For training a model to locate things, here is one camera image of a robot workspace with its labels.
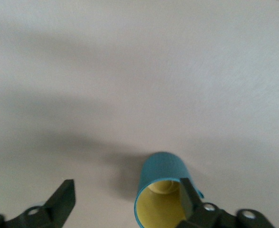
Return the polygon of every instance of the blue cup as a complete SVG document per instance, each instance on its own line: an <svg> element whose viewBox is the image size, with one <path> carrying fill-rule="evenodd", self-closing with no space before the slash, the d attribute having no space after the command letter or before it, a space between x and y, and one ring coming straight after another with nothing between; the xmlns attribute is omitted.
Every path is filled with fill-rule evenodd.
<svg viewBox="0 0 279 228"><path fill-rule="evenodd" d="M180 178L189 178L195 187L183 161L172 153L158 152L145 161L134 203L141 228L175 228L186 219L179 195Z"/></svg>

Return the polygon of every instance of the white surface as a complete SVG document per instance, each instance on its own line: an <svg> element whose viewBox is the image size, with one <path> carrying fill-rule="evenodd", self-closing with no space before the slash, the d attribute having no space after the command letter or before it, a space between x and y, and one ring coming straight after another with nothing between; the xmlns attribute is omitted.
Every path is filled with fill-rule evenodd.
<svg viewBox="0 0 279 228"><path fill-rule="evenodd" d="M74 178L66 228L136 228L160 150L279 228L279 1L0 1L0 213Z"/></svg>

